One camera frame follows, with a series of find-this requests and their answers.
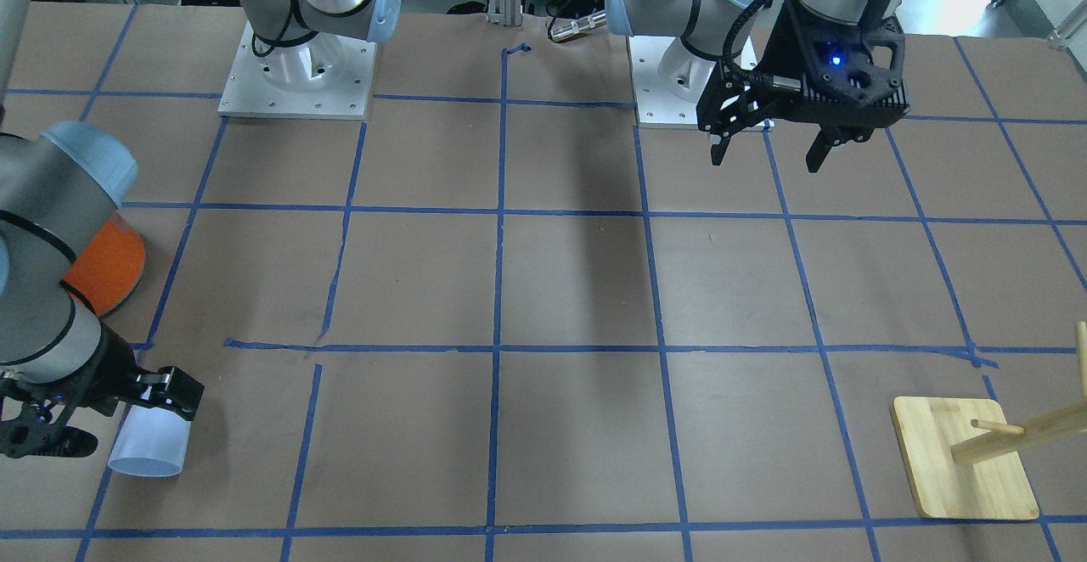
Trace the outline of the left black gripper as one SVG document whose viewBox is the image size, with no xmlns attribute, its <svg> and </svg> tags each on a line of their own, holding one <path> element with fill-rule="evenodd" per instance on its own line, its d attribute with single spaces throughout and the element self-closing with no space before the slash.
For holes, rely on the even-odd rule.
<svg viewBox="0 0 1087 562">
<path fill-rule="evenodd" d="M 857 128 L 885 128 L 911 109 L 904 82 L 904 33 L 892 0 L 862 0 L 855 24 L 819 16 L 800 0 L 785 0 L 754 75 L 712 70 L 696 102 L 696 125 L 709 135 L 710 159 L 721 165 L 730 137 L 773 118 L 819 124 L 805 154 L 816 174 Z"/>
</svg>

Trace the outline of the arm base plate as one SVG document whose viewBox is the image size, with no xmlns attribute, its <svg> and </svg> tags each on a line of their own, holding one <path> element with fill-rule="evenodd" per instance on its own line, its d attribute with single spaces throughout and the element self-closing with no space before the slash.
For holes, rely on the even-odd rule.
<svg viewBox="0 0 1087 562">
<path fill-rule="evenodd" d="M 628 57 L 638 125 L 698 128 L 696 102 L 717 63 L 694 55 L 678 37 L 629 37 Z"/>
<path fill-rule="evenodd" d="M 368 112 L 378 45 L 318 33 L 293 48 L 258 58 L 245 25 L 217 112 L 226 117 L 363 121 Z"/>
</svg>

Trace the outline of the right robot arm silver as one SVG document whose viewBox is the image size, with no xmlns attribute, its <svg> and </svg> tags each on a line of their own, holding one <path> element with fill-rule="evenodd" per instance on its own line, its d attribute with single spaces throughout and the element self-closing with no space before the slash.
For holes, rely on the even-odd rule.
<svg viewBox="0 0 1087 562">
<path fill-rule="evenodd" d="M 376 45 L 403 0 L 240 0 L 249 39 L 222 91 L 234 117 L 358 120 Z M 117 139 L 60 121 L 36 139 L 3 137 L 3 455 L 85 458 L 98 441 L 70 426 L 82 407 L 132 405 L 136 435 L 118 450 L 186 442 L 205 388 L 176 366 L 140 369 L 132 346 L 62 277 L 121 207 L 138 165 Z"/>
</svg>

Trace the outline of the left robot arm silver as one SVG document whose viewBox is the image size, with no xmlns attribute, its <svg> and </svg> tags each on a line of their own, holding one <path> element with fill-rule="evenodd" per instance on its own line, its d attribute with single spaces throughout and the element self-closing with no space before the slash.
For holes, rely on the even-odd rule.
<svg viewBox="0 0 1087 562">
<path fill-rule="evenodd" d="M 690 89 L 719 165 L 730 137 L 762 121 L 805 122 L 817 172 L 830 150 L 866 142 L 911 109 L 902 0 L 605 0 L 610 32 L 674 37 L 709 67 Z"/>
</svg>

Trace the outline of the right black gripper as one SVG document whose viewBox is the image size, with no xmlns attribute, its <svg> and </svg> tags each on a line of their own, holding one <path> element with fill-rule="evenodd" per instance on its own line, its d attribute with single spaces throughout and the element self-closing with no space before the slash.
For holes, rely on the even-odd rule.
<svg viewBox="0 0 1087 562">
<path fill-rule="evenodd" d="M 99 439 L 92 433 L 68 426 L 82 407 L 111 419 L 125 402 L 170 411 L 179 419 L 193 420 L 205 385 L 177 366 L 159 371 L 140 369 L 132 345 L 112 329 L 105 329 L 88 362 L 73 374 L 53 383 L 32 384 L 4 375 L 3 400 L 18 404 L 18 412 L 1 424 L 1 451 L 8 458 L 86 458 Z"/>
</svg>

